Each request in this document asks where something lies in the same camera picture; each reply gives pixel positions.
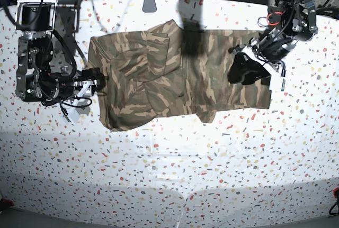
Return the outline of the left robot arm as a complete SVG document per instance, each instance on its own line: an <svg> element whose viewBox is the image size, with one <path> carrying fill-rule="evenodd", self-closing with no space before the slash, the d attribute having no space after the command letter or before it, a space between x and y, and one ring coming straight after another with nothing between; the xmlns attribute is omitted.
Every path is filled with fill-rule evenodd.
<svg viewBox="0 0 339 228"><path fill-rule="evenodd" d="M266 77L284 84L284 58L296 44L311 40L318 32L313 0L275 0L268 10L267 29L259 38L233 49L234 62L228 72L231 84L251 85Z"/></svg>

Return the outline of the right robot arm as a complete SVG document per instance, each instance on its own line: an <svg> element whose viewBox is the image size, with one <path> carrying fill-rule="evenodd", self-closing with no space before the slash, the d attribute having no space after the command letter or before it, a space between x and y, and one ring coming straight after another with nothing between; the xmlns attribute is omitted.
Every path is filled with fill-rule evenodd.
<svg viewBox="0 0 339 228"><path fill-rule="evenodd" d="M24 102L41 102L44 106L88 99L104 87L98 68L77 71L76 61L65 40L55 30L58 0L17 0L15 27L23 32L19 38L16 94ZM52 72L52 38L56 38L70 59L70 72Z"/></svg>

